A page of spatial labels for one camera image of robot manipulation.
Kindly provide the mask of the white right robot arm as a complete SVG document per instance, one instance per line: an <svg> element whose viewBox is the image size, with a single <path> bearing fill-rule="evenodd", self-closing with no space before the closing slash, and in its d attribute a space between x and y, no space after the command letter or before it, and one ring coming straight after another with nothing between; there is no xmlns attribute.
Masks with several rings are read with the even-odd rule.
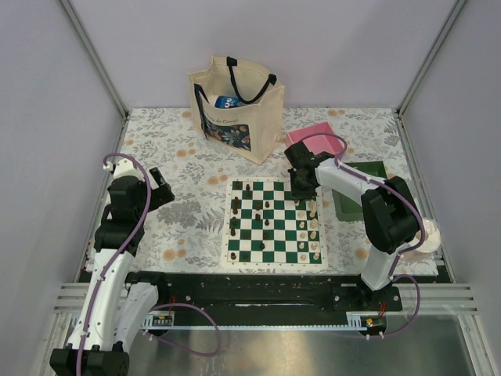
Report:
<svg viewBox="0 0 501 376"><path fill-rule="evenodd" d="M357 303L372 310L384 301L384 291L405 251L417 233L424 232L424 222L404 179L378 178L345 164L336 156L313 154L300 141L285 150L290 162L291 196L296 201L310 201L319 187L326 187L350 198L362 208L366 236L371 243L366 266L361 272L365 284L356 291Z"/></svg>

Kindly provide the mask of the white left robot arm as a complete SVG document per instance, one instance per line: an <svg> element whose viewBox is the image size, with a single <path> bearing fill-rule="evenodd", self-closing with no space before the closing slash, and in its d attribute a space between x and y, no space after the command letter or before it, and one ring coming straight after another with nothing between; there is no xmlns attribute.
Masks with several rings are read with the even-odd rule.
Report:
<svg viewBox="0 0 501 376"><path fill-rule="evenodd" d="M172 202L175 195L157 168L150 169L157 188L127 161L117 163L108 187L110 203L94 236L96 251L87 295L75 328L49 365L58 375L126 375L129 351L148 311L170 299L160 272L131 272L144 235L144 212Z"/></svg>

